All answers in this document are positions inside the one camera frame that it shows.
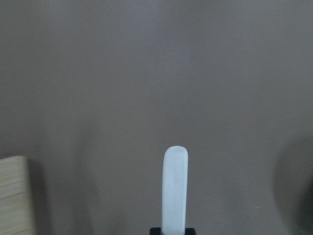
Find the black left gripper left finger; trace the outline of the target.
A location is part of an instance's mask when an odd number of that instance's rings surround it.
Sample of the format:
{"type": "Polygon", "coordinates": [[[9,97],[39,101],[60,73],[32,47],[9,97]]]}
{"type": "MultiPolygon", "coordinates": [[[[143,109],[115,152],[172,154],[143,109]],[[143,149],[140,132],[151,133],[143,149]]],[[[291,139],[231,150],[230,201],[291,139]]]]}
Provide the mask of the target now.
{"type": "Polygon", "coordinates": [[[151,228],[149,235],[162,235],[161,228],[151,228]]]}

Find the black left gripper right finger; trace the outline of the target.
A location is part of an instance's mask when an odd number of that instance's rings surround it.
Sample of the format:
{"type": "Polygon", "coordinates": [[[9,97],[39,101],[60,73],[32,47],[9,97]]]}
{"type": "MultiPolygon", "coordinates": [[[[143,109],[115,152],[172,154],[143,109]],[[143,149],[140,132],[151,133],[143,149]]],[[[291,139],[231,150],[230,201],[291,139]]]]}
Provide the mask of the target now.
{"type": "Polygon", "coordinates": [[[197,235],[196,230],[194,228],[186,228],[185,235],[197,235]]]}

